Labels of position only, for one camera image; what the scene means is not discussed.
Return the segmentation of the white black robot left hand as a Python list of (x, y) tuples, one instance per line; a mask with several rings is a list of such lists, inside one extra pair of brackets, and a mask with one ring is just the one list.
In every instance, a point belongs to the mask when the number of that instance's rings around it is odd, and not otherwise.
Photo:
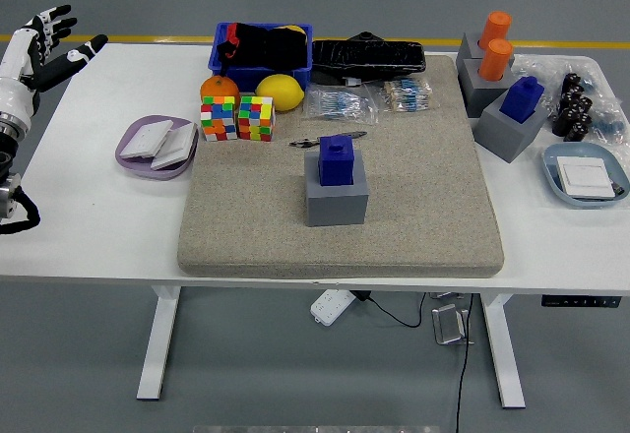
[(49, 56), (60, 40), (69, 36), (77, 19), (71, 7), (45, 10), (15, 30), (1, 61), (1, 111), (30, 119), (37, 110), (37, 96), (60, 85), (85, 68), (108, 43), (98, 34), (86, 43), (59, 55)]

